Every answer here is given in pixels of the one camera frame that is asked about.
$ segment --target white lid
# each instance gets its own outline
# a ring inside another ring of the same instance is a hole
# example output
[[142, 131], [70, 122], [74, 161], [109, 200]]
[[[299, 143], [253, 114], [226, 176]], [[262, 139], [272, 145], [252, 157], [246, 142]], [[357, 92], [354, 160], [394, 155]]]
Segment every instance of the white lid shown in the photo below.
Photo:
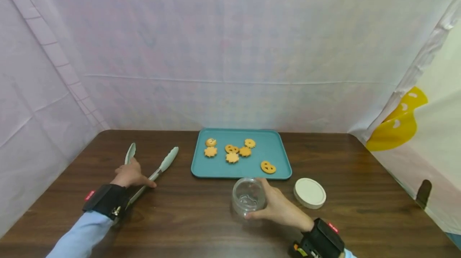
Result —
[[309, 178], [297, 180], [294, 192], [299, 203], [310, 209], [319, 209], [327, 200], [327, 194], [322, 185]]

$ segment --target wrist strap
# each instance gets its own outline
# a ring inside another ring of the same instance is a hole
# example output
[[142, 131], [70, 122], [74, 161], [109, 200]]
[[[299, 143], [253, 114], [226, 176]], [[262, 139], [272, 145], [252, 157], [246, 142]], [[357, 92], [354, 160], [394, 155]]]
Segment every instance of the wrist strap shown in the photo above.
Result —
[[127, 204], [128, 195], [125, 187], [106, 184], [85, 203], [83, 211], [95, 211], [114, 220], [124, 215]]
[[338, 233], [320, 218], [314, 220], [312, 231], [304, 232], [303, 236], [301, 247], [318, 253], [322, 258], [337, 258], [345, 249]]

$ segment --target clear plastic jar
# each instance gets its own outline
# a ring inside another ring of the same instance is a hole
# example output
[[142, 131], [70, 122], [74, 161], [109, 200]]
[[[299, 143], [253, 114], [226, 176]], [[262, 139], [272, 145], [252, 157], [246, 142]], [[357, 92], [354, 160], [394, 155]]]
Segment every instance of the clear plastic jar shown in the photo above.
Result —
[[232, 206], [240, 217], [266, 207], [266, 195], [262, 184], [254, 178], [238, 180], [232, 193]]

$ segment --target sun-shaped cookie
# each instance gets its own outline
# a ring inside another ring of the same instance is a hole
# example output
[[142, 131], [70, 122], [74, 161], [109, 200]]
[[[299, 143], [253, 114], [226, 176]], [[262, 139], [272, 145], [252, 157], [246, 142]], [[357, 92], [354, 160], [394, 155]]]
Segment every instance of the sun-shaped cookie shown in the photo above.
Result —
[[239, 155], [237, 153], [227, 153], [226, 161], [229, 163], [236, 163], [239, 160]]
[[248, 147], [242, 147], [240, 148], [239, 153], [242, 157], [248, 157], [249, 155], [251, 155], [251, 149], [249, 149]]
[[207, 147], [204, 150], [204, 155], [207, 157], [214, 157], [216, 154], [218, 154], [218, 149], [215, 147]]
[[206, 147], [215, 147], [216, 146], [216, 139], [209, 138], [204, 142]]
[[248, 148], [255, 148], [257, 143], [253, 139], [245, 139], [245, 146]]
[[238, 153], [239, 152], [239, 147], [233, 146], [231, 144], [226, 145], [224, 149], [227, 153]]

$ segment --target light blue sleeve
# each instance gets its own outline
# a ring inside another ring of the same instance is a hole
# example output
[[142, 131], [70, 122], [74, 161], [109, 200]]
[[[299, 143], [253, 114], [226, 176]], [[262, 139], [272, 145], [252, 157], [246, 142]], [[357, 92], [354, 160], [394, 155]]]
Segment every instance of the light blue sleeve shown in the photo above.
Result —
[[106, 236], [113, 221], [98, 212], [85, 212], [46, 258], [88, 258]]
[[351, 251], [345, 249], [345, 258], [357, 258], [357, 257], [355, 257]]

